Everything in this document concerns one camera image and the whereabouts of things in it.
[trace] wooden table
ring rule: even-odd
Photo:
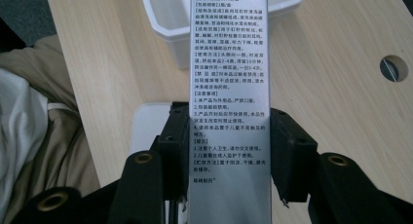
[[[101,185],[120,177],[133,112],[189,99],[142,0],[49,0]],[[381,190],[413,203],[413,74],[394,83],[383,57],[413,68],[413,18],[401,0],[304,0],[271,32],[272,107],[289,113],[319,152],[354,159]],[[274,223],[308,223],[307,206]]]

